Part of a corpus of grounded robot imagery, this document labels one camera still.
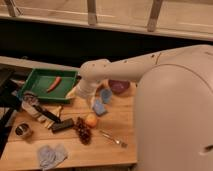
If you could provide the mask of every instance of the peach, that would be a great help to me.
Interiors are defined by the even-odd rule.
[[[84,122],[91,128],[94,128],[98,124],[98,118],[95,114],[88,114]]]

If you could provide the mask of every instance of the green tray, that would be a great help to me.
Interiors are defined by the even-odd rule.
[[[66,94],[73,88],[76,82],[77,71],[64,71],[52,69],[33,69],[20,91],[20,97],[26,90],[34,92],[41,102],[69,103]],[[47,93],[46,90],[60,76],[61,82],[58,86]]]

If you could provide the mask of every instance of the red chili pepper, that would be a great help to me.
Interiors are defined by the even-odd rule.
[[[50,87],[46,90],[47,93],[49,93],[50,91],[54,90],[58,84],[61,82],[61,77],[56,77],[54,82],[50,85]]]

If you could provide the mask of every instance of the tin can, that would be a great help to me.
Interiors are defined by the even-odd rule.
[[[33,131],[30,129],[27,123],[21,123],[16,127],[15,133],[22,139],[25,139],[30,137],[33,134]]]

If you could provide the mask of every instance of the dish towel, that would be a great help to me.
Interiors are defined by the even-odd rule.
[[[42,146],[37,152],[39,167],[45,171],[56,167],[68,157],[68,153],[63,145],[58,144],[55,149],[49,145]]]

